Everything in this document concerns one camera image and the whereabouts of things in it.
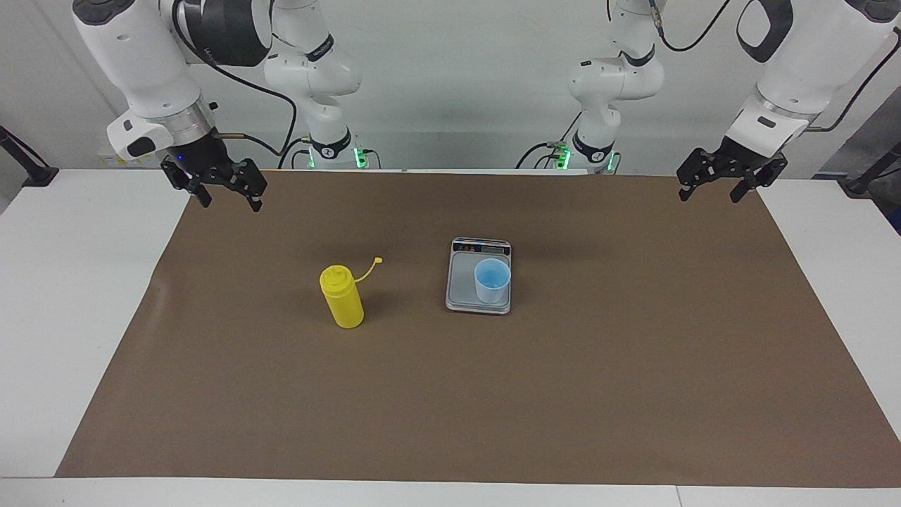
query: yellow bottle cap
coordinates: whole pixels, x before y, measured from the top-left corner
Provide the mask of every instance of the yellow bottle cap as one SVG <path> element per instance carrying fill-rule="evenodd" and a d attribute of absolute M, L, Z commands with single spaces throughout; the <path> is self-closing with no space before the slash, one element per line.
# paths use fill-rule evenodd
<path fill-rule="evenodd" d="M 319 285 L 326 296 L 339 298 L 353 287 L 353 275 L 346 266 L 329 266 L 319 275 Z"/>

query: scale platform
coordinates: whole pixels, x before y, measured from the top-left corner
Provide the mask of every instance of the scale platform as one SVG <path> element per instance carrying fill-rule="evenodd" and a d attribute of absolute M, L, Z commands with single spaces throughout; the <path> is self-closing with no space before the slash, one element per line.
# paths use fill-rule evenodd
<path fill-rule="evenodd" d="M 485 259 L 500 259 L 513 269 L 510 244 L 493 239 L 459 237 L 453 240 L 448 266 L 448 289 L 444 303 L 453 311 L 505 315 L 510 312 L 510 290 L 507 286 L 504 297 L 494 304 L 482 302 L 476 295 L 476 264 Z"/>

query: yellow bottle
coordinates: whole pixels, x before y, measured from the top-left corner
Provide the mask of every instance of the yellow bottle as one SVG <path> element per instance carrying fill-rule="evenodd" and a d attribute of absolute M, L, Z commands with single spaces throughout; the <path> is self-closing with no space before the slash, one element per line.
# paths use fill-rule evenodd
<path fill-rule="evenodd" d="M 319 286 L 338 326 L 353 329 L 363 321 L 363 303 L 359 300 L 357 283 L 366 280 L 381 262 L 382 258 L 376 257 L 369 271 L 357 280 L 353 279 L 347 266 L 341 265 L 329 266 L 319 275 Z"/>

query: white table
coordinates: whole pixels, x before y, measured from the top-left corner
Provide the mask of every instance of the white table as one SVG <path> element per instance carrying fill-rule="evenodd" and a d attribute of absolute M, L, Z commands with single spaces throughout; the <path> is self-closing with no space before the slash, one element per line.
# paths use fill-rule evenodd
<path fill-rule="evenodd" d="M 901 239 L 831 182 L 761 194 L 901 435 Z M 901 489 L 53 479 L 186 202 L 159 171 L 63 171 L 0 215 L 0 505 L 901 505 Z"/>

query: black stand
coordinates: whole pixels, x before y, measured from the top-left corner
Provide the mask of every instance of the black stand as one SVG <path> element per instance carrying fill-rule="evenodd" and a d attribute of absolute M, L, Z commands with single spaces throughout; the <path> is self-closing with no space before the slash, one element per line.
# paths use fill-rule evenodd
<path fill-rule="evenodd" d="M 15 161 L 19 162 L 25 172 L 28 173 L 28 179 L 22 184 L 22 187 L 46 187 L 50 185 L 53 178 L 59 173 L 56 167 L 41 167 L 26 154 L 19 144 L 10 136 L 9 132 L 0 126 L 0 145 L 9 153 Z"/>
<path fill-rule="evenodd" d="M 839 186 L 842 187 L 845 194 L 850 198 L 869 199 L 869 184 L 873 182 L 880 174 L 886 171 L 893 163 L 901 159 L 901 143 L 898 143 L 888 153 L 876 161 L 872 167 L 854 180 L 841 179 Z"/>

